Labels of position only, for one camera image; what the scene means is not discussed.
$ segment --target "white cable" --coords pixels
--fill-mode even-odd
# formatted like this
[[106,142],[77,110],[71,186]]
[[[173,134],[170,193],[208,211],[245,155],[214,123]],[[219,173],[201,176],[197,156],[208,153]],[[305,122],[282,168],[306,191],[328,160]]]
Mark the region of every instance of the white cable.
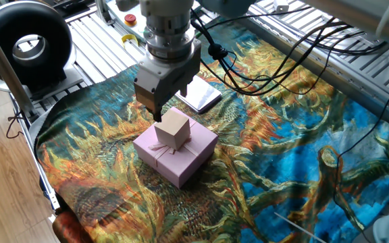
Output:
[[296,223],[291,222],[291,220],[289,220],[289,219],[287,219],[287,218],[281,216],[280,214],[278,214],[278,213],[276,213],[276,212],[274,212],[274,213],[275,213],[279,218],[281,218],[281,219],[283,219],[284,221],[290,223],[290,224],[293,225],[294,227],[299,228],[301,231],[303,231],[304,233],[308,234],[309,236],[315,238],[317,241],[322,242],[322,243],[327,243],[327,242],[324,242],[323,240],[319,239],[319,238],[318,238],[317,236],[315,236],[314,234],[312,234],[312,233],[308,232],[307,230],[303,229],[302,227],[300,227],[300,226],[297,225]]
[[376,28],[376,33],[375,33],[375,34],[376,34],[376,36],[377,36],[378,38],[381,37],[381,33],[382,33],[382,31],[384,30],[384,27],[385,27],[386,22],[387,22],[388,20],[389,20],[389,6],[387,7],[387,9],[386,9],[384,15],[382,16],[381,21],[380,21],[379,24],[378,24],[378,27]]

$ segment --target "metal pole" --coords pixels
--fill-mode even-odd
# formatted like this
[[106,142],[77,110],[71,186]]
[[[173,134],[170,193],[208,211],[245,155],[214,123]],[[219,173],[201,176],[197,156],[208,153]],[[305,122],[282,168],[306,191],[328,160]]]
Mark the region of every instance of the metal pole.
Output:
[[0,75],[7,84],[10,92],[13,94],[16,102],[18,102],[20,109],[25,113],[26,117],[30,121],[34,121],[38,115],[37,110],[34,108],[31,100],[26,94],[22,84],[19,81],[18,76],[14,72],[10,63],[7,60],[3,50],[0,47]]

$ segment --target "wooden floor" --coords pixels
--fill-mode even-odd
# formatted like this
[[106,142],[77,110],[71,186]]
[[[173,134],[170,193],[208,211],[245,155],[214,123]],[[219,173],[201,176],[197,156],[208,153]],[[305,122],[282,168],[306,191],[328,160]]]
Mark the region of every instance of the wooden floor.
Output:
[[[8,94],[0,91],[0,242],[59,242],[47,219],[51,205],[38,185],[38,171],[24,137],[5,137],[12,115]],[[15,123],[10,135],[18,131]]]

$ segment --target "small beige box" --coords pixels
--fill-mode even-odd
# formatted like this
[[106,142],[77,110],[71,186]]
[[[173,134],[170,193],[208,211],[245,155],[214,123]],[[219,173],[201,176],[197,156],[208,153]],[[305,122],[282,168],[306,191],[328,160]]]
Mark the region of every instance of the small beige box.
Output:
[[161,116],[161,122],[157,122],[154,127],[158,141],[176,151],[190,137],[188,118],[171,109]]

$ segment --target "smartphone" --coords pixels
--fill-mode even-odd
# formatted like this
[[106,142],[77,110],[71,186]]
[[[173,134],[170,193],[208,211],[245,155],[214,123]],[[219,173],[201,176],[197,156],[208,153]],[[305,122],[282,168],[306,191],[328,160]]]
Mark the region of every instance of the smartphone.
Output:
[[181,95],[180,91],[175,95],[197,113],[206,112],[222,97],[219,90],[198,76],[193,77],[193,81],[187,85],[187,95],[185,97]]

